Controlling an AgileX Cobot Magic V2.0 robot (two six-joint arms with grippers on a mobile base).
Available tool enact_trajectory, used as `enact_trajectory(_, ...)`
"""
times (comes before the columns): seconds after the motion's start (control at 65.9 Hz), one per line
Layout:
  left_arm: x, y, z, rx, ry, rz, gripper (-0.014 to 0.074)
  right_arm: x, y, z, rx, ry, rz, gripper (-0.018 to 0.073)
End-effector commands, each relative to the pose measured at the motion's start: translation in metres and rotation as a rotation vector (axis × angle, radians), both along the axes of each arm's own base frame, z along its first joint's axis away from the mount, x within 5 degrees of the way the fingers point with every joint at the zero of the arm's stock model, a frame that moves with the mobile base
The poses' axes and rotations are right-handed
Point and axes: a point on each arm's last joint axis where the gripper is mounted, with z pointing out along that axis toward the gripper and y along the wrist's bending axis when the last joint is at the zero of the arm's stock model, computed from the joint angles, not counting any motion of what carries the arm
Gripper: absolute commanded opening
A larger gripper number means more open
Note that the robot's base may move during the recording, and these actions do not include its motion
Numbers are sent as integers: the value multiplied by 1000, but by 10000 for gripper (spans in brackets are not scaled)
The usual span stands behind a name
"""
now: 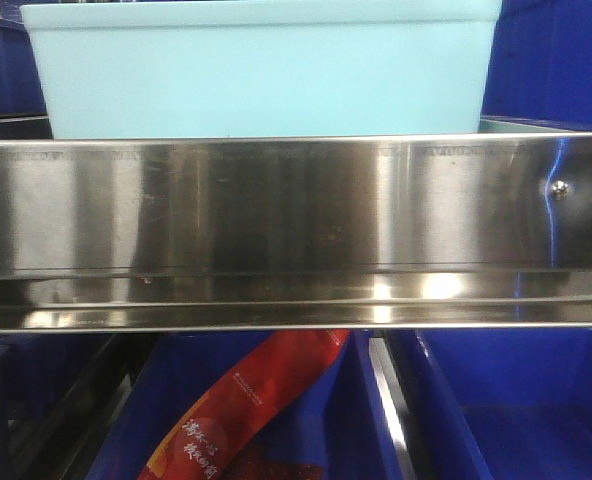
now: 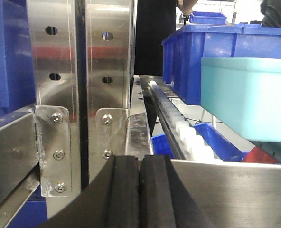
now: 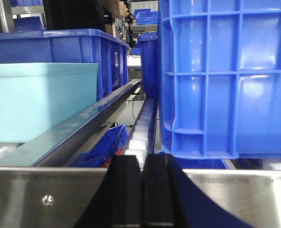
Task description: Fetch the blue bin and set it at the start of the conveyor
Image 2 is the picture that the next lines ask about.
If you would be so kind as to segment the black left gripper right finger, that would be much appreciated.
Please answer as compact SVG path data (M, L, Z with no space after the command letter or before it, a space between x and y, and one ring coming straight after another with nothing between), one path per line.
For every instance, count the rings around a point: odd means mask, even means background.
M169 156L147 155L142 160L140 227L213 227L208 216L185 188Z

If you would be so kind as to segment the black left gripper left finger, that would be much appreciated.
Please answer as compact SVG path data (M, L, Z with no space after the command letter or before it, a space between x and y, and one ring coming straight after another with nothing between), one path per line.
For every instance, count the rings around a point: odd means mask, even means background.
M134 156L111 156L82 193L41 228L137 228L139 167Z

